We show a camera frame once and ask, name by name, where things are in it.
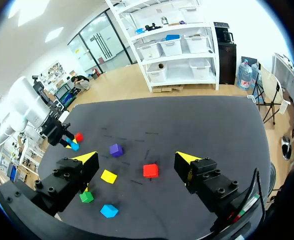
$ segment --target glass wall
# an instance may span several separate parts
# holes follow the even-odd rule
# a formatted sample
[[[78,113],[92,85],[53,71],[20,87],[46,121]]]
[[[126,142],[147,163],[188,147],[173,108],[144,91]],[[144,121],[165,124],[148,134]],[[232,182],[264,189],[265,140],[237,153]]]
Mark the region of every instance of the glass wall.
[[[86,45],[84,44],[79,35],[77,35],[68,44],[68,46],[72,51],[73,55],[75,56],[75,58],[77,58],[77,60],[79,61],[80,65],[82,66],[86,74],[92,74],[94,68],[96,68],[100,73],[102,73],[92,54],[87,49]]]
[[[96,17],[81,30],[80,36],[103,72],[131,64],[122,43],[105,13]]]

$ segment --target white plastic box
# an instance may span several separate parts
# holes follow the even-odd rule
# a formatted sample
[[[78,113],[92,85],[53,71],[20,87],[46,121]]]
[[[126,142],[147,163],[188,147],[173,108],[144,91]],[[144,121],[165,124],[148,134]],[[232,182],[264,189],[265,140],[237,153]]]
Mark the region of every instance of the white plastic box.
[[[151,83],[163,83],[167,79],[167,64],[164,63],[153,63],[147,70]]]
[[[163,49],[163,52],[165,53],[167,57],[183,54],[181,39],[182,39],[181,37],[174,40],[168,40],[168,41],[163,39],[162,41],[159,42],[161,45],[161,48]]]
[[[206,58],[194,58],[189,60],[189,65],[194,79],[207,79],[211,64]]]
[[[163,53],[161,46],[155,40],[140,45],[137,50],[140,50],[144,60],[160,58]]]
[[[204,35],[184,35],[184,39],[186,39],[188,48],[191,54],[199,54],[199,53],[207,53],[207,39],[208,36]]]
[[[179,10],[187,24],[203,23],[205,21],[202,6],[180,7]]]

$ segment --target cable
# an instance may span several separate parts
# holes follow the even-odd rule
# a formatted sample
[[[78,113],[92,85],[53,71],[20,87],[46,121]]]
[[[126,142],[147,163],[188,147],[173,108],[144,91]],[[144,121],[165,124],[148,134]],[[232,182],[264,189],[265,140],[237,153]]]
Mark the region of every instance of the cable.
[[[265,210],[265,206],[264,206],[264,199],[263,199],[263,193],[262,193],[261,178],[259,176],[259,169],[255,168],[255,170],[253,171],[253,175],[252,175],[252,179],[251,179],[249,189],[248,189],[248,191],[246,193],[245,198],[243,199],[243,201],[239,205],[238,209],[235,211],[236,214],[232,215],[232,217],[230,217],[229,219],[224,221],[224,223],[221,223],[219,228],[217,228],[215,231],[213,231],[209,235],[202,238],[202,240],[212,239],[213,237],[217,236],[221,231],[223,231],[224,229],[226,229],[227,227],[229,227],[233,223],[233,220],[242,211],[242,209],[246,205],[247,201],[249,200],[249,197],[252,195],[254,187],[255,187],[255,180],[257,180],[257,184],[258,184],[258,192],[259,192],[259,195],[260,195],[259,198],[260,198],[261,210],[262,210],[262,216],[261,216],[259,224],[258,224],[259,227],[261,226],[261,224],[265,220],[266,210]]]
[[[261,216],[261,219],[260,219],[259,225],[258,225],[258,227],[260,227],[265,220],[266,210],[265,210],[265,206],[264,206],[264,199],[263,199],[261,178],[259,176],[259,171],[257,171],[257,183],[258,183],[258,191],[259,191],[259,195],[260,195],[260,203],[261,203],[261,210],[262,210],[262,216]]]

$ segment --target red cube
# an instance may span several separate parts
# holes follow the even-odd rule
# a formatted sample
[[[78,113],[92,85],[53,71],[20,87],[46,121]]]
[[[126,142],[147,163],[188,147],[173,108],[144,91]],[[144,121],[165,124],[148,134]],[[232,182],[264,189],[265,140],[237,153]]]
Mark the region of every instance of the red cube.
[[[157,164],[144,165],[143,166],[143,176],[148,179],[158,178],[159,172],[158,172]]]
[[[84,136],[79,132],[75,135],[75,139],[77,143],[80,143],[82,140],[84,140]]]

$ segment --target person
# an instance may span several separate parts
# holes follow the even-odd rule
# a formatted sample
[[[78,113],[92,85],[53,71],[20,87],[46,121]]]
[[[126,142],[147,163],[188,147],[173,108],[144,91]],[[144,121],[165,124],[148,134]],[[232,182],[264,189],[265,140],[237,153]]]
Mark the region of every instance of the person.
[[[71,81],[74,83],[75,88],[80,89],[82,91],[89,90],[89,88],[91,87],[89,79],[81,75],[73,76],[71,78]]]

